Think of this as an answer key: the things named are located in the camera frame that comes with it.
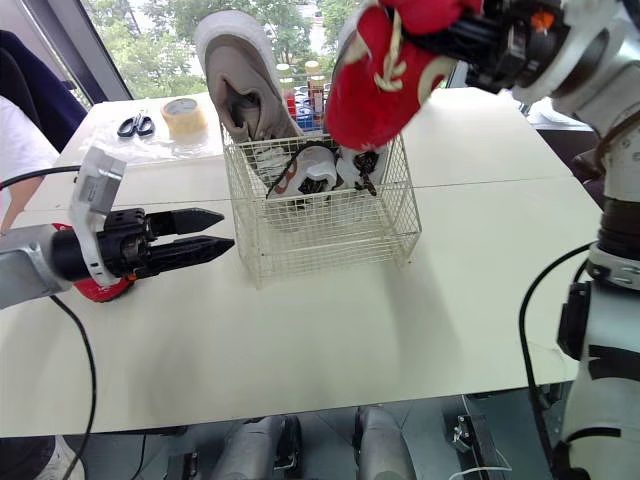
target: red part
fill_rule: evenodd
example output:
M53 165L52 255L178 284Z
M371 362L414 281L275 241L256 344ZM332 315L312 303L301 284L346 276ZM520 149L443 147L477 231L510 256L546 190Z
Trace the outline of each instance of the red part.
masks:
M327 128L340 145L354 150L385 145L420 109L420 76L436 55L403 43L398 59L407 63L403 87L398 92L381 90L374 76L383 74L391 31L391 21L380 7L367 9L358 21L358 33L371 54L336 71L327 102Z
M482 11L482 0L382 0L381 3L397 10L404 28L415 35L449 28L464 10Z

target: white sneaker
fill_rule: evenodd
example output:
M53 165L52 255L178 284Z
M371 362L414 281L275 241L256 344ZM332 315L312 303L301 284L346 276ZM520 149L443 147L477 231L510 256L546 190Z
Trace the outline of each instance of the white sneaker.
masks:
M337 178L333 152L322 143L309 142L294 155L267 198L329 192Z
M382 182L388 156L389 149L386 145L369 152L340 147L340 157L336 163L336 170L340 177L338 188L366 189L375 196L375 186Z
M211 100L235 143L302 135L280 94L271 41L253 17L213 13L194 39Z
M67 445L62 435L56 435L56 446L53 449L49 463L35 480L61 480L75 455L75 452ZM84 480L84 466L81 460L76 463L69 480Z

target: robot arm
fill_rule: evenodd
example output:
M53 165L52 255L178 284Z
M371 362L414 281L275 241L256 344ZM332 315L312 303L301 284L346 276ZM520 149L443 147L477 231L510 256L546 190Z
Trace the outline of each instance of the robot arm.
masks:
M69 211L73 230L38 225L0 237L0 308L59 293L86 278L106 287L121 277L146 278L206 263L234 245L203 235L152 245L162 236L200 232L224 217L202 209L112 212L125 166L90 149Z
M640 5L629 12L638 20ZM553 470L560 480L640 471L640 25L615 0L487 1L435 35L405 38L469 63L467 83L511 88L589 124L601 138L606 203L589 254L593 282L571 287L558 343L580 361Z

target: white sleeve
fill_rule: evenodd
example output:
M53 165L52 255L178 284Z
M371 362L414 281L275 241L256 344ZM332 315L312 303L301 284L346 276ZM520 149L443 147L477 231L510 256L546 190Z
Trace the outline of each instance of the white sleeve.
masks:
M51 167L58 152L31 120L0 97L0 179Z

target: white cord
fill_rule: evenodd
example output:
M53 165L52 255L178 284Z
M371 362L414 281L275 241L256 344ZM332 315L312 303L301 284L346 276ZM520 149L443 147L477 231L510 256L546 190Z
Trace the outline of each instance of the white cord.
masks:
M505 465L504 467L476 467L476 468L470 468L469 470L465 470L464 472L456 472L456 473L454 473L453 475L451 475L449 477L449 480L453 480L454 478L463 477L465 475L468 475L469 473L476 473L476 472L513 472L513 468L511 468L511 465L509 465L509 462L507 462L507 459L504 457L504 455L502 455L502 452L496 448L496 453L498 454L498 456L500 457L500 459L504 463L504 465Z
M465 398L464 394L460 396L462 397L462 403L464 403L464 409L467 411L467 415L471 415L471 412L469 411L469 407L467 405L467 399Z

